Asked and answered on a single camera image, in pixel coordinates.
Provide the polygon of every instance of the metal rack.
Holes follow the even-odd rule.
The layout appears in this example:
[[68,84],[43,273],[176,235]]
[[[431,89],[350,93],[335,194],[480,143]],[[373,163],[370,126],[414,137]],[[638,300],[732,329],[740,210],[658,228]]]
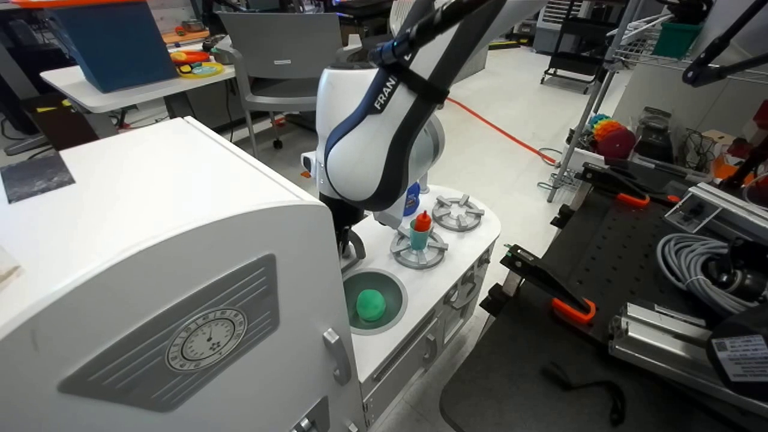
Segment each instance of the metal rack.
[[[625,0],[613,0],[605,7],[626,7]],[[607,35],[620,26],[625,11],[605,11],[607,17],[593,17],[593,2],[572,0],[564,23],[559,26],[556,50],[551,55],[551,68],[545,71],[541,84],[548,79],[574,79],[574,83],[593,83],[604,71],[604,57],[607,54]]]
[[577,123],[566,153],[559,163],[559,170],[552,179],[548,203],[556,200],[563,185],[572,182],[569,163],[574,158],[577,147],[584,147],[588,143],[586,123],[593,113],[601,110],[616,74],[622,71],[631,71],[648,54],[648,48],[658,38],[658,26],[668,20],[668,17],[636,20],[642,7],[643,7],[643,0],[629,0],[622,24],[616,32],[610,32],[613,43],[605,54],[604,68],[598,71],[596,79],[588,84],[588,104]]

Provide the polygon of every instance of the orange object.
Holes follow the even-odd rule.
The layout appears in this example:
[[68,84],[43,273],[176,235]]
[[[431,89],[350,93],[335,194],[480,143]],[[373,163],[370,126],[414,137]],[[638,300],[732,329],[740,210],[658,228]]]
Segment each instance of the orange object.
[[721,182],[740,170],[740,165],[749,158],[751,144],[748,139],[736,139],[710,165],[713,179]]
[[13,0],[23,11],[65,11],[65,7],[100,7],[100,6],[131,6],[148,0]]
[[421,217],[414,219],[414,231],[431,231],[433,228],[433,219],[428,212],[424,212]]
[[205,24],[184,23],[173,29],[178,37],[208,32]]
[[625,204],[625,207],[631,207],[631,210],[646,210],[652,204],[652,197],[646,194],[643,200],[642,197],[635,197],[635,194],[618,194],[618,203]]
[[209,62],[211,55],[205,50],[176,50],[170,54],[173,66],[191,66],[191,62]]
[[584,303],[592,308],[588,312],[581,312],[581,309],[572,308],[569,303],[552,297],[551,309],[556,312],[556,317],[564,319],[566,325],[588,327],[596,321],[598,306],[588,297],[584,297]]
[[635,133],[618,121],[598,123],[593,128],[593,139],[596,139],[598,153],[604,153],[607,162],[625,162],[636,144]]
[[167,43],[167,45],[202,43],[208,37],[211,37],[209,29],[205,29],[205,32],[188,32],[188,35],[167,32],[167,35],[163,35],[163,43]]

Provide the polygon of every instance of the workbench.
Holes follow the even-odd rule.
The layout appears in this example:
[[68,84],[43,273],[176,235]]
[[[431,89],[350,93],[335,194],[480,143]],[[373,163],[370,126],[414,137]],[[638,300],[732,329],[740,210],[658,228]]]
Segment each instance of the workbench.
[[114,113],[131,107],[162,102],[169,96],[188,93],[202,87],[222,84],[236,79],[236,68],[227,66],[222,74],[191,79],[191,78],[173,78],[154,84],[131,87],[121,91],[104,93],[100,91],[82,72],[80,66],[64,68],[64,71],[47,71],[42,72],[53,89],[73,99],[80,108],[90,113]]
[[[544,263],[563,282],[598,303],[593,329],[558,321],[551,295],[523,284],[499,309],[443,392],[443,415],[462,432],[551,429],[768,429],[768,421],[692,393],[607,356],[607,321],[626,300],[702,312],[656,267],[653,247],[672,228],[668,210],[626,210],[592,193]],[[613,393],[604,387],[564,392],[544,375],[558,362],[574,383],[610,383],[626,397],[626,419],[610,426]]]

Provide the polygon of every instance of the laboratory equipment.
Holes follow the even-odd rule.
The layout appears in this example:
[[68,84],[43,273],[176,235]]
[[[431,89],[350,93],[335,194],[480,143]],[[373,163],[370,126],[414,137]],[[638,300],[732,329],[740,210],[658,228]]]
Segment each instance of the laboratory equipment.
[[636,153],[672,163],[672,139],[670,139],[672,116],[658,108],[646,107],[638,126]]
[[436,108],[479,48],[539,7],[541,0],[414,2],[396,37],[373,54],[377,71],[324,72],[313,175],[341,249],[362,212],[402,224],[407,189],[425,182],[443,153]]
[[[194,121],[64,152],[76,185],[4,204],[19,265],[0,290],[0,429],[365,429],[473,315],[499,235],[445,231],[431,272],[341,272],[326,207]],[[404,308],[355,329],[344,282],[384,273]]]

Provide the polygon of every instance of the chair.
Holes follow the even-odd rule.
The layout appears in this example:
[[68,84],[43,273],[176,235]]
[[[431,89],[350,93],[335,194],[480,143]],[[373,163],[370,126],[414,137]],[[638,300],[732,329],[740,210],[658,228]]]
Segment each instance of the chair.
[[234,62],[250,129],[258,149],[253,110],[316,110],[320,74],[341,50],[337,15],[222,15],[234,38]]
[[326,11],[340,13],[344,20],[344,26],[349,32],[361,35],[362,45],[377,45],[386,41],[389,35],[389,17],[392,17],[395,0],[329,0]]

